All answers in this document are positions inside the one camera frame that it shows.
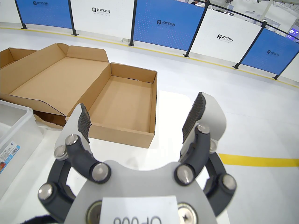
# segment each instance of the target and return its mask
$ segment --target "open cardboard box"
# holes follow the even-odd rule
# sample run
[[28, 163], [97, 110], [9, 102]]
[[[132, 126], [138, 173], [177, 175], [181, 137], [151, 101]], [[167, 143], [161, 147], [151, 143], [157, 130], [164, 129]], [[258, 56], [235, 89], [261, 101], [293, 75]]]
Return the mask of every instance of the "open cardboard box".
[[83, 103], [91, 138], [148, 148], [155, 134], [157, 72], [109, 63], [103, 49], [48, 46], [1, 69], [0, 92], [53, 123]]
[[19, 59], [22, 59], [34, 52], [36, 52], [36, 50], [16, 48], [5, 49], [0, 52], [0, 69], [15, 63]]

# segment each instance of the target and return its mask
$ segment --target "white table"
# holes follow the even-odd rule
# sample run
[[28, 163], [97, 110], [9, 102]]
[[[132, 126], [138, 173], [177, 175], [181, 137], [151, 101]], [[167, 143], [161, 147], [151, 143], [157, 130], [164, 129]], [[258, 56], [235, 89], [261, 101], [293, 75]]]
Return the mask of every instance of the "white table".
[[[149, 149], [89, 139], [94, 157], [99, 161], [115, 160], [136, 170], [152, 170], [179, 159], [182, 147], [182, 126], [191, 108], [191, 101], [182, 94], [158, 92], [156, 135]], [[34, 216], [47, 214], [37, 198], [37, 191], [47, 181], [54, 162], [53, 151], [60, 131], [40, 126], [44, 139], [23, 166], [0, 200], [0, 224], [17, 224]], [[203, 189], [208, 173], [197, 177]], [[67, 184], [75, 195], [86, 179], [71, 169]], [[217, 218], [218, 224], [229, 224], [226, 210]]]

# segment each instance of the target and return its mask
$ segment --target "product label sticker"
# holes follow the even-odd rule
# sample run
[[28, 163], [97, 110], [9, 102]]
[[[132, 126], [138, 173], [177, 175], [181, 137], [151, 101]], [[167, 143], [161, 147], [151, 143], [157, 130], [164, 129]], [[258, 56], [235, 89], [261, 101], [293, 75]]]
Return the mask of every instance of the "product label sticker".
[[100, 224], [179, 224], [175, 196], [104, 197]]
[[15, 144], [14, 142], [11, 142], [4, 151], [0, 154], [0, 174], [4, 170], [4, 168], [7, 166], [7, 164], [11, 161], [11, 159], [14, 157], [14, 155], [17, 153], [17, 151], [20, 149], [20, 146]]

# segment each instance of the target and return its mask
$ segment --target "screw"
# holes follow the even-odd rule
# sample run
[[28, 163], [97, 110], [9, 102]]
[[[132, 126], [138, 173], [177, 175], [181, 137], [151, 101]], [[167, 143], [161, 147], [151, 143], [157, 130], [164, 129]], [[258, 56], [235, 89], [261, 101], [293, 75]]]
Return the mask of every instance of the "screw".
[[216, 143], [211, 139], [210, 140], [210, 154], [213, 154], [217, 149]]
[[54, 157], [57, 158], [61, 158], [66, 154], [66, 148], [65, 145], [60, 145], [58, 146], [55, 151], [54, 151]]
[[180, 165], [176, 170], [176, 175], [178, 179], [184, 183], [189, 184], [193, 181], [194, 175], [191, 168], [189, 168], [187, 165]]
[[66, 145], [73, 145], [78, 141], [78, 136], [76, 134], [68, 135], [65, 139]]
[[37, 195], [38, 195], [39, 199], [46, 200], [47, 198], [49, 198], [52, 195], [52, 193], [53, 193], [53, 187], [50, 184], [45, 183], [40, 187]]
[[109, 168], [105, 163], [97, 164], [93, 169], [93, 179], [95, 181], [102, 181], [106, 179], [109, 173]]
[[193, 208], [186, 203], [178, 204], [178, 215], [180, 217], [180, 224], [196, 224], [197, 216]]
[[101, 217], [102, 201], [94, 202], [87, 210], [85, 221], [88, 224], [99, 224]]
[[203, 134], [208, 134], [208, 133], [210, 133], [210, 128], [209, 128], [208, 126], [203, 126], [203, 125], [201, 125], [201, 124], [198, 124], [198, 125], [197, 125], [197, 129], [198, 129], [201, 133], [203, 133]]
[[234, 177], [231, 175], [223, 176], [222, 182], [223, 182], [224, 186], [229, 190], [235, 190], [237, 187], [237, 182], [234, 179]]

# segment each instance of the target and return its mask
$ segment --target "black railing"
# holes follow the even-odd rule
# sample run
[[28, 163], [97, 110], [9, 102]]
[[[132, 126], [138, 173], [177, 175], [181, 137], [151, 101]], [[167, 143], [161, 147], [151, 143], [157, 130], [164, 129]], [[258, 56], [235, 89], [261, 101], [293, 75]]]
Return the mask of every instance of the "black railing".
[[[220, 8], [220, 9], [223, 9], [223, 10], [225, 10], [225, 11], [230, 11], [230, 12], [232, 12], [232, 13], [234, 13], [234, 14], [238, 14], [238, 15], [244, 16], [244, 17], [246, 17], [246, 18], [249, 18], [249, 19], [252, 19], [252, 20], [254, 20], [254, 21], [256, 21], [256, 22], [261, 23], [261, 29], [260, 29], [259, 33], [257, 34], [257, 36], [255, 37], [255, 39], [253, 40], [252, 44], [250, 45], [250, 47], [248, 48], [248, 50], [246, 51], [246, 53], [244, 54], [244, 56], [242, 57], [242, 59], [239, 61], [239, 63], [237, 63], [235, 66], [233, 66], [233, 67], [236, 68], [236, 69], [238, 69], [238, 67], [240, 66], [240, 64], [242, 63], [242, 61], [243, 61], [244, 58], [246, 57], [246, 55], [249, 53], [250, 49], [252, 48], [253, 44], [256, 42], [256, 40], [258, 39], [258, 37], [259, 37], [260, 34], [262, 33], [262, 31], [263, 31], [263, 29], [265, 28], [265, 26], [272, 27], [272, 28], [275, 29], [275, 30], [278, 30], [278, 31], [280, 31], [280, 32], [282, 32], [282, 33], [285, 33], [285, 34], [287, 34], [287, 35], [289, 35], [289, 36], [291, 36], [291, 37], [296, 38], [297, 40], [299, 40], [299, 38], [297, 38], [297, 37], [295, 37], [295, 36], [293, 36], [293, 35], [291, 35], [291, 34], [285, 32], [285, 31], [282, 31], [281, 29], [278, 29], [278, 28], [276, 28], [276, 27], [274, 27], [274, 26], [272, 26], [272, 25], [267, 24], [266, 21], [260, 21], [260, 20], [258, 20], [258, 19], [252, 18], [252, 17], [250, 17], [250, 16], [248, 16], [248, 15], [245, 15], [245, 14], [242, 14], [242, 13], [239, 13], [239, 12], [236, 12], [236, 11], [231, 10], [231, 9], [227, 9], [227, 8], [222, 7], [222, 6], [219, 6], [219, 5], [217, 5], [217, 4], [210, 3], [210, 1], [205, 2], [205, 1], [200, 1], [200, 0], [199, 0], [199, 2], [201, 2], [201, 3], [205, 3], [204, 11], [203, 11], [203, 14], [202, 14], [202, 16], [201, 16], [201, 18], [200, 18], [200, 21], [199, 21], [199, 23], [198, 23], [198, 26], [197, 26], [197, 28], [196, 28], [196, 30], [195, 30], [195, 33], [194, 33], [194, 35], [193, 35], [193, 38], [192, 38], [191, 43], [190, 43], [190, 45], [189, 45], [189, 48], [188, 48], [188, 50], [186, 51], [186, 53], [184, 54], [185, 57], [189, 57], [190, 50], [191, 50], [191, 48], [192, 48], [192, 45], [193, 45], [193, 43], [194, 43], [194, 41], [195, 41], [195, 38], [196, 38], [198, 32], [199, 32], [199, 29], [200, 29], [200, 27], [201, 27], [201, 24], [202, 24], [202, 22], [203, 22], [203, 19], [205, 18], [205, 14], [206, 14], [206, 11], [208, 10], [208, 6], [209, 6], [209, 5], [214, 6], [214, 7], [217, 7], [217, 8]], [[25, 23], [23, 23], [22, 16], [21, 16], [21, 14], [20, 14], [19, 7], [18, 7], [18, 3], [17, 3], [16, 0], [15, 0], [15, 3], [16, 3], [16, 7], [17, 7], [17, 10], [18, 10], [18, 15], [19, 15], [19, 18], [20, 18], [20, 21], [21, 21], [21, 24], [22, 24], [22, 29], [27, 29], [28, 27], [26, 26]], [[131, 25], [131, 35], [130, 35], [130, 44], [129, 44], [130, 46], [134, 46], [134, 44], [133, 44], [133, 38], [134, 38], [134, 28], [135, 28], [135, 18], [136, 18], [136, 11], [137, 11], [137, 3], [138, 3], [138, 0], [134, 0], [133, 15], [132, 15], [132, 25]], [[72, 35], [78, 35], [78, 34], [76, 33], [76, 29], [75, 29], [75, 26], [74, 26], [73, 15], [72, 15], [72, 8], [71, 8], [71, 0], [68, 0], [68, 5], [69, 5], [70, 18], [71, 18], [71, 26], [72, 26], [72, 30], [73, 30], [73, 34], [72, 34]], [[292, 60], [285, 66], [285, 68], [281, 71], [281, 73], [282, 73], [282, 72], [286, 69], [286, 67], [292, 62]], [[274, 79], [277, 79], [278, 76], [280, 76], [281, 73], [277, 74], [277, 75], [276, 75], [275, 77], [273, 77], [273, 78], [274, 78]]]

